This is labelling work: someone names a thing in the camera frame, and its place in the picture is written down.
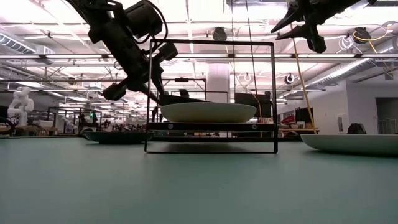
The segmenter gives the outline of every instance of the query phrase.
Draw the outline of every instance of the metal rack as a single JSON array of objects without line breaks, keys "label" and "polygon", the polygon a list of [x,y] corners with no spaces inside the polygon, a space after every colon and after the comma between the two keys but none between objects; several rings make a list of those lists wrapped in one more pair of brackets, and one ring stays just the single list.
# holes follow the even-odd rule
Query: metal rack
[{"label": "metal rack", "polygon": [[[173,43],[173,44],[209,44],[209,45],[245,45],[245,46],[269,46],[271,48],[271,68],[272,68],[272,116],[273,124],[250,124],[250,123],[151,123],[149,122],[150,98],[147,98],[147,136],[151,131],[247,131],[247,132],[273,132],[273,151],[228,151],[228,152],[167,152],[167,151],[149,151],[148,141],[145,141],[144,151],[146,153],[168,153],[168,154],[188,154],[188,153],[217,153],[217,154],[276,154],[278,153],[278,125],[277,125],[277,99],[276,99],[276,75],[275,75],[275,48],[272,42],[243,42],[243,41],[213,41],[213,40],[175,40],[175,39],[152,39],[149,48],[152,49],[154,44]],[[152,51],[149,55],[149,77],[148,77],[148,96],[150,95],[151,76],[152,76]],[[228,54],[228,57],[235,57],[234,54]]]}]

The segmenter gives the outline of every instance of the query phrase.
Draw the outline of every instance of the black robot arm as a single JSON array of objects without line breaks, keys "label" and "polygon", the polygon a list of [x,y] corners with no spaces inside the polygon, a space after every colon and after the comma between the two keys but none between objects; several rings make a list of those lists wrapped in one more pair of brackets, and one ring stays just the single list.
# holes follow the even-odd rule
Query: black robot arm
[{"label": "black robot arm", "polygon": [[[278,36],[277,40],[286,38],[306,38],[308,46],[316,53],[326,50],[323,37],[319,36],[317,25],[323,24],[327,19],[346,8],[353,6],[361,0],[295,0],[289,2],[289,10],[285,17],[271,30],[277,32],[290,23],[305,22],[303,26],[296,26],[292,31]],[[374,4],[377,0],[368,0]]]},{"label": "black robot arm", "polygon": [[[72,7],[90,25],[88,36],[95,44],[103,41],[113,54],[127,78],[104,90],[108,100],[119,100],[126,94],[126,89],[140,91],[148,95],[149,50],[141,50],[138,44],[146,42],[162,31],[164,17],[150,1],[141,0],[124,10],[123,5],[113,0],[67,0]],[[146,36],[143,42],[137,39]],[[160,95],[164,95],[161,79],[163,69],[160,63],[171,60],[177,54],[174,44],[154,45],[152,52],[159,50],[152,59],[151,79]],[[152,92],[149,96],[156,102],[159,99]]]}]

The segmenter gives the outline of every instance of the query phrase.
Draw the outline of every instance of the teal table surface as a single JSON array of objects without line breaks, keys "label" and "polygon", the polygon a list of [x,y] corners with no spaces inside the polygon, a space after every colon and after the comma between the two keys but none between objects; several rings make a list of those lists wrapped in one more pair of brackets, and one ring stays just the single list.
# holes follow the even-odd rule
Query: teal table surface
[{"label": "teal table surface", "polygon": [[298,142],[277,155],[145,154],[80,138],[0,139],[0,223],[396,224],[398,159]]}]

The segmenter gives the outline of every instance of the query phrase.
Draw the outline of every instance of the ceiling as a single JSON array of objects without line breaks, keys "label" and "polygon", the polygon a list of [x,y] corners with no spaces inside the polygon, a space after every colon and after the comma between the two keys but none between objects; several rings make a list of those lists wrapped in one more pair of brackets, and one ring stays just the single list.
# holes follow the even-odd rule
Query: ceiling
[{"label": "ceiling", "polygon": [[[135,0],[118,0],[123,3],[126,9],[137,1]],[[228,39],[250,41],[267,41],[275,43],[275,52],[279,54],[294,53],[294,45],[292,40],[275,41],[275,35],[271,34],[271,29],[281,20],[286,11],[286,3],[283,1],[269,1],[269,4],[250,5],[248,11],[245,7],[236,6],[233,8],[233,17],[231,7],[224,3],[224,0],[152,0],[152,2],[163,12],[168,22],[170,39],[195,39],[195,40],[212,40],[211,34],[215,27],[224,27],[228,35]],[[352,33],[355,27],[366,27],[373,38],[385,38],[374,41],[377,45],[398,32],[398,25],[394,24],[386,27],[388,21],[396,20],[396,8],[394,7],[365,7],[356,10],[346,10],[342,14],[327,20],[322,26],[318,26],[320,35],[325,36],[326,45],[328,47],[325,53],[342,54],[364,52],[370,48],[369,44],[350,44],[342,43],[343,37],[348,33]],[[54,51],[55,54],[107,54],[109,50],[100,42],[92,44],[87,33],[90,30],[84,20],[78,15],[73,8],[64,0],[13,0],[7,1],[0,7],[0,33],[7,32],[15,35],[19,40],[23,40],[32,45],[44,45]],[[280,31],[280,34],[286,33],[290,27],[286,27]],[[164,30],[157,38],[163,38]],[[298,53],[313,53],[304,40],[296,39]],[[344,49],[342,44],[349,45]],[[148,49],[148,44],[140,46]],[[221,45],[189,45],[177,44],[180,54],[226,54],[231,53],[251,53],[250,47],[240,46],[232,48],[232,46]],[[270,52],[269,47],[254,47],[253,53],[267,54]],[[0,54],[18,54],[5,46],[0,45]],[[100,79],[100,78],[117,78],[122,79],[126,76],[123,71],[114,69],[113,61],[98,60],[76,60],[74,62],[65,60],[56,60],[54,66],[48,66],[43,63],[33,61],[9,60],[14,65],[26,65],[26,69],[31,72],[43,75],[47,69],[47,73],[53,73],[51,78],[71,78],[77,79]],[[56,66],[59,63],[94,63],[95,66]],[[175,60],[162,65],[164,69],[163,78],[206,78],[208,75],[208,64],[206,61],[195,60]],[[253,63],[248,60],[245,62],[236,62],[234,65],[230,62],[230,75],[236,76],[243,87],[254,88],[252,81],[253,73],[256,75],[258,88],[269,88],[271,86],[271,64],[268,62]],[[300,69],[303,73],[304,80],[310,80],[319,73],[328,70],[335,65],[334,62],[324,61],[323,63],[300,62]],[[286,75],[292,73],[298,76],[297,64],[294,62],[278,62],[276,63],[277,87],[290,88],[284,84]],[[101,88],[106,88],[110,82],[100,82]],[[231,82],[231,88],[240,88]],[[83,88],[81,83],[69,85],[64,83],[62,88]],[[167,88],[187,88],[200,90],[200,86],[194,82],[175,83],[170,82]],[[144,98],[143,95],[137,93],[128,93],[127,100],[135,98]]]}]

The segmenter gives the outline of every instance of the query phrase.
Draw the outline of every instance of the white bowl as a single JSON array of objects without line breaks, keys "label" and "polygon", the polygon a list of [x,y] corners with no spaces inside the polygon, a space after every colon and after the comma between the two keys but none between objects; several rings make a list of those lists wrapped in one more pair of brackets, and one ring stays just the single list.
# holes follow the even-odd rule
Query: white bowl
[{"label": "white bowl", "polygon": [[308,146],[328,152],[398,156],[398,135],[302,134]]},{"label": "white bowl", "polygon": [[181,123],[245,123],[257,108],[236,103],[178,103],[162,106],[163,117]]}]

